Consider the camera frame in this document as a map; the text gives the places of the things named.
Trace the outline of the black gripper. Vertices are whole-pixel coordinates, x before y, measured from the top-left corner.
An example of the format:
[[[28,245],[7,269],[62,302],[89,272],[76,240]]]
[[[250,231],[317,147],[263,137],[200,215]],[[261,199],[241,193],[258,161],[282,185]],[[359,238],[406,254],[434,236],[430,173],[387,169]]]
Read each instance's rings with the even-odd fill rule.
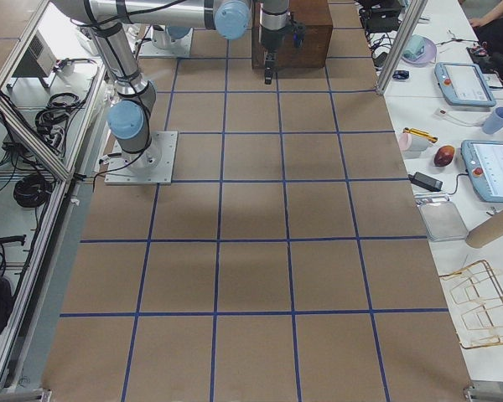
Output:
[[[283,31],[259,27],[259,41],[266,50],[264,57],[264,83],[270,85],[275,72],[275,53],[283,44]]]

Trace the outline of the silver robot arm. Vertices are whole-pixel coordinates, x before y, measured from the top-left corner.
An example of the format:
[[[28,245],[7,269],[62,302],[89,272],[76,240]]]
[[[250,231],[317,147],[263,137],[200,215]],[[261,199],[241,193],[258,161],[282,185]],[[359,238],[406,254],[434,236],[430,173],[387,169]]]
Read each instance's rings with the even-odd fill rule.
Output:
[[[150,132],[156,90],[140,70],[123,26],[205,28],[233,40],[245,33],[252,14],[250,1],[56,1],[54,5],[90,32],[120,98],[110,109],[108,126],[126,166],[135,171],[153,168],[161,158]]]
[[[152,42],[158,49],[170,49],[192,30],[191,27],[153,25]]]

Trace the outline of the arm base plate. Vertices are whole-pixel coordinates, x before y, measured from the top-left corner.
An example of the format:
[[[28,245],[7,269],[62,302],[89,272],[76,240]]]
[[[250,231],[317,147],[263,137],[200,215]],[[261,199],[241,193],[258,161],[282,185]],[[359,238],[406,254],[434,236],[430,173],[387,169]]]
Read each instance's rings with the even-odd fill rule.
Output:
[[[139,47],[140,58],[188,58],[193,29],[189,27],[153,25]]]
[[[113,152],[119,157],[109,162],[109,173],[105,176],[107,185],[151,185],[172,183],[175,154],[178,143],[176,131],[153,131],[152,142],[144,154],[136,160],[132,154],[122,154],[121,146],[115,140]]]

